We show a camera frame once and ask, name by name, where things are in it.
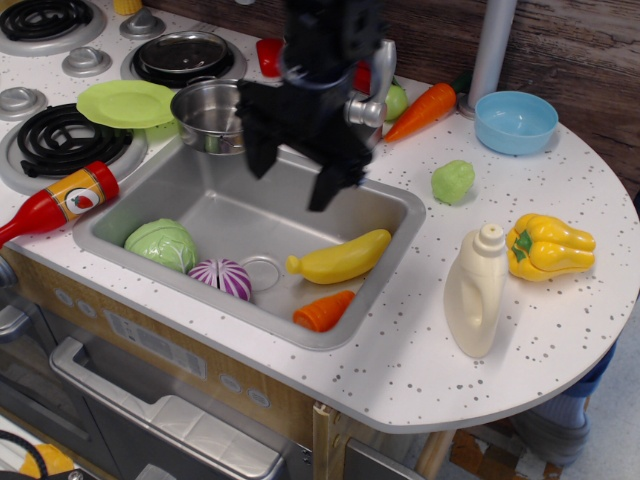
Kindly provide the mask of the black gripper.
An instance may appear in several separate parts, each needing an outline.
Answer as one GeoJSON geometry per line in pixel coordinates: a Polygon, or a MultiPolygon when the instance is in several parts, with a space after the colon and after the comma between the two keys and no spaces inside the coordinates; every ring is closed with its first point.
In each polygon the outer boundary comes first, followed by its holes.
{"type": "Polygon", "coordinates": [[[248,167],[260,179],[289,146],[321,166],[308,204],[324,211],[343,189],[359,186],[372,149],[347,121],[352,72],[285,75],[278,86],[242,80],[237,114],[244,129],[248,167]]]}

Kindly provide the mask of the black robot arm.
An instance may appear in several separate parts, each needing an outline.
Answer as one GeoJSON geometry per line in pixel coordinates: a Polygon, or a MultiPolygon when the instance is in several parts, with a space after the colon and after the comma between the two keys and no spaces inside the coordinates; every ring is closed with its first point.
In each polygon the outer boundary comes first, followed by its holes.
{"type": "Polygon", "coordinates": [[[394,70],[374,58],[386,47],[379,1],[288,1],[279,56],[282,81],[238,85],[237,115],[249,170],[263,177],[282,145],[321,167],[308,208],[321,212],[364,178],[372,149],[358,125],[380,126],[394,70]]]}

